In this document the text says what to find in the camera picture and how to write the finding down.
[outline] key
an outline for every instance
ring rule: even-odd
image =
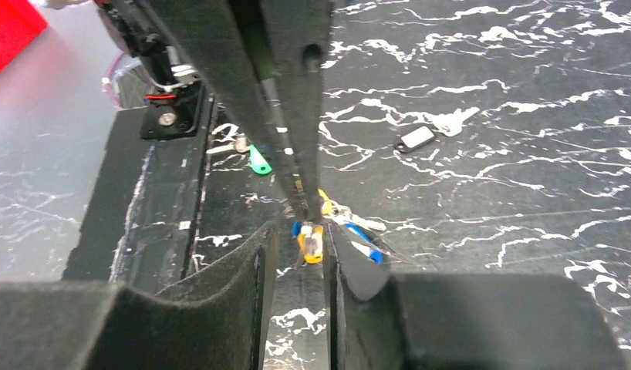
[[[411,133],[395,139],[393,147],[400,153],[410,153],[425,144],[431,143],[435,139],[434,133],[432,133],[428,127],[422,126]]]
[[[473,106],[470,109],[458,108],[451,114],[442,115],[432,122],[445,136],[455,136],[461,133],[463,123],[479,112],[479,108]]]
[[[386,225],[383,222],[366,220],[363,217],[360,217],[352,212],[352,210],[347,206],[341,206],[337,202],[331,200],[332,202],[332,212],[330,213],[330,217],[337,224],[345,224],[352,223],[358,226],[363,227],[368,230],[377,230],[377,231],[386,231]]]
[[[233,143],[229,143],[223,146],[216,146],[215,148],[210,148],[207,150],[207,154],[219,154],[226,153],[231,151],[236,151],[238,153],[246,153],[250,150],[250,146],[248,143],[248,138],[245,136],[239,136]]]

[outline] black marble surface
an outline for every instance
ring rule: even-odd
[[[321,185],[386,223],[395,268],[565,275],[631,363],[631,1],[359,3],[332,39]],[[472,110],[458,136],[393,151]],[[213,145],[236,127],[217,130]],[[194,266],[286,220],[266,368],[326,368],[322,271],[292,268],[282,192],[247,162],[210,158]]]
[[[0,281],[61,278],[116,113],[95,4],[38,10],[48,29],[0,73]]]

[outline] white marking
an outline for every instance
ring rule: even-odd
[[[552,35],[556,37],[563,37],[563,35],[561,35],[560,33],[556,32],[553,29],[550,29],[549,27],[543,27],[542,31],[548,35]]]
[[[220,133],[221,131],[229,130],[227,135],[225,135],[222,139],[215,139],[214,141],[218,141],[219,143],[226,143],[230,141],[235,141],[236,136],[238,135],[238,126],[233,123],[225,123],[224,125],[220,125],[216,127],[212,134]]]
[[[613,2],[601,2],[599,4],[598,12],[602,13],[602,17],[617,25],[620,25],[620,27],[618,27],[617,29],[589,29],[580,33],[580,35],[601,36],[612,33],[624,33],[626,31],[631,31],[631,11],[625,15],[617,15],[616,13],[609,12],[606,9],[612,3]]]
[[[606,245],[606,244],[596,244],[595,247],[597,247],[597,248],[607,248],[607,249],[613,249],[613,250],[616,250],[616,251],[631,253],[631,251],[628,250],[628,249],[612,247],[612,246]]]
[[[446,93],[461,94],[461,93],[467,93],[467,92],[476,91],[476,90],[486,90],[488,89],[488,85],[490,82],[497,82],[501,86],[503,91],[508,91],[510,89],[510,87],[506,86],[506,84],[502,82],[500,79],[489,79],[487,81],[484,81],[481,85],[471,85],[471,86],[463,86],[463,87],[439,86],[429,91],[429,94],[437,93],[439,91],[445,91]]]
[[[520,40],[516,35],[509,32],[504,27],[494,26],[490,30],[482,32],[481,37],[479,38],[480,42],[488,42],[488,41],[502,41],[504,39],[513,39],[522,41],[525,44],[531,44],[529,40]]]
[[[595,287],[600,284],[606,284],[606,288],[613,293],[616,293],[618,288],[624,288],[614,277],[597,275],[592,283],[584,287],[584,290],[588,291],[590,295],[592,295],[592,297],[596,299]]]
[[[292,348],[293,340],[290,340],[290,339],[288,341],[280,341],[280,340],[277,340],[277,342],[280,343],[281,345],[276,345],[275,343],[272,343],[271,341],[265,341],[265,350],[268,352],[268,355],[283,356],[284,352],[290,350],[293,352],[291,357],[293,357],[294,359],[297,359],[297,353]]]
[[[625,190],[625,189],[629,189],[629,185],[622,185],[619,187],[613,187],[611,189],[611,191],[609,191],[608,193],[589,193],[587,191],[584,191],[583,189],[579,189],[579,191],[581,191],[582,193],[584,193],[585,195],[589,196],[589,197],[593,197],[593,198],[603,198],[603,197],[611,197],[613,198],[614,195],[616,195],[617,193]]]
[[[540,241],[540,239],[538,239],[537,237],[528,237],[526,239],[512,240],[512,241],[509,241],[507,243],[502,243],[501,251],[498,253],[498,261],[494,262],[493,264],[495,264],[495,265],[497,265],[497,267],[501,268],[502,264],[504,263],[504,256],[506,255],[506,247],[508,247],[509,245],[529,244],[532,241]],[[490,268],[490,266],[493,265],[493,264],[487,264],[486,267]]]
[[[629,216],[622,216],[622,217],[618,217],[615,220],[594,220],[594,221],[590,221],[588,223],[585,223],[583,225],[581,225],[580,227],[577,227],[576,230],[574,230],[574,232],[572,232],[572,238],[575,239],[577,237],[579,237],[579,235],[584,232],[586,229],[593,227],[595,225],[599,225],[599,224],[613,224],[613,223],[617,223],[617,222],[622,222],[622,221],[628,221],[631,220],[631,214]]]
[[[410,91],[410,90],[415,90],[415,89],[423,89],[423,88],[425,88],[427,86],[429,86],[429,85],[427,85],[425,83],[423,85],[409,86],[409,87],[405,87],[405,88],[396,87],[396,88],[385,89],[385,90],[377,90],[377,89],[361,90],[361,89],[351,88],[351,89],[341,89],[341,90],[338,90],[338,91],[335,91],[335,92],[324,92],[324,94],[328,95],[328,96],[338,97],[338,96],[340,96],[342,94],[350,94],[350,93],[362,93],[363,95],[370,95],[370,94],[374,94],[374,93],[382,93],[382,94],[394,94],[394,95],[399,95],[399,96],[403,96],[403,97],[421,97],[421,96],[408,96],[407,94],[403,93],[403,91]]]
[[[436,154],[440,153],[440,149],[434,150],[434,152],[428,158],[420,158],[421,160],[433,160]]]
[[[280,277],[286,275],[286,273],[288,273],[292,269],[293,269],[293,267],[287,267],[284,270],[277,269],[277,278],[280,278]]]
[[[191,259],[193,260],[193,264],[195,265],[195,270],[199,271],[201,270],[200,266],[208,266],[209,264],[204,262],[204,255],[203,254],[193,254],[191,256]]]
[[[468,10],[463,10],[460,12],[454,12],[454,17],[450,18],[422,18],[416,12],[409,8],[405,8],[404,10],[411,13],[414,17],[418,18],[421,21],[455,21],[461,19],[461,17],[465,15],[473,15],[473,14],[488,14],[488,13],[496,13],[498,10],[496,8],[492,8],[490,6],[478,6],[474,8],[470,8]]]
[[[631,161],[631,150],[628,149],[620,149],[620,156],[622,158],[624,158],[625,160],[630,160]]]
[[[383,39],[366,40],[363,44],[371,48],[382,49],[386,54],[394,56],[398,62],[403,64],[407,64],[415,54],[415,50],[412,50],[411,53],[407,55],[405,52],[400,51],[399,46],[392,45]]]
[[[133,225],[133,216],[134,216],[134,208],[138,202],[138,200],[143,197],[145,191],[143,190],[143,183],[145,182],[145,176],[147,175],[147,168],[150,165],[150,158],[152,157],[152,152],[154,151],[154,145],[150,147],[143,158],[143,166],[140,168],[140,175],[138,176],[138,181],[133,189],[132,199],[130,201],[129,206],[127,206],[127,212],[125,213],[125,234],[118,240],[118,245],[116,246],[116,250],[113,251],[113,262],[111,263],[111,275],[109,276],[109,281],[113,282],[117,278],[116,271],[118,264],[120,262],[120,258],[122,257],[122,250],[125,248],[127,244],[127,240],[130,236],[130,231]]]
[[[604,121],[605,125],[614,125],[618,126],[620,124],[620,119],[631,119],[631,116],[615,116]]]
[[[593,26],[592,22],[583,22],[583,23],[579,23],[578,25],[573,25],[570,28],[578,29],[579,31],[581,31],[583,29],[590,29],[592,26]]]
[[[322,64],[322,69],[332,68],[338,60],[328,60]]]
[[[198,237],[196,241],[208,241],[211,239],[215,247],[227,247],[230,241],[235,241],[236,239],[240,239],[243,236],[240,234],[235,235],[211,235],[208,237]]]
[[[511,183],[516,183],[517,185],[521,185],[523,187],[529,187],[533,190],[543,190],[545,189],[545,186],[543,185],[532,185],[530,183],[519,183],[518,181],[514,181],[514,180],[509,180],[509,182]]]
[[[538,110],[538,108],[542,108],[543,106],[540,104],[534,103],[515,103],[515,102],[506,102],[505,106],[510,106],[511,108],[516,108],[518,111],[516,113],[530,113]]]
[[[304,328],[292,328],[295,323],[295,318],[301,316],[306,321],[306,326]],[[317,325],[316,322],[321,318],[325,317],[325,310],[321,310],[316,312],[315,314],[309,311],[308,308],[296,308],[294,310],[288,311],[287,313],[281,316],[272,316],[270,318],[271,321],[274,321],[277,326],[280,328],[290,328],[290,331],[299,334],[304,330],[313,331],[314,335],[317,335],[322,330],[325,329],[325,325]]]

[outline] silver key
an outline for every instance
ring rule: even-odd
[[[355,225],[359,225],[364,229],[368,230],[377,230],[377,231],[386,231],[386,225],[383,222],[366,220],[363,217],[360,217],[352,212],[352,210],[347,206],[341,206],[340,204],[332,201],[332,218],[337,224],[344,224],[345,222],[350,222]]]
[[[238,153],[246,153],[250,150],[250,146],[248,143],[248,138],[245,136],[239,136],[236,138],[236,141],[233,143],[229,143],[223,146],[216,146],[215,148],[211,148],[207,150],[207,154],[218,154],[218,153],[226,153],[231,151],[236,151]]]

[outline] red object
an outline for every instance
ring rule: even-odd
[[[145,99],[148,100],[169,100],[175,99],[176,95],[145,95]]]
[[[0,0],[0,71],[47,25],[27,0]]]

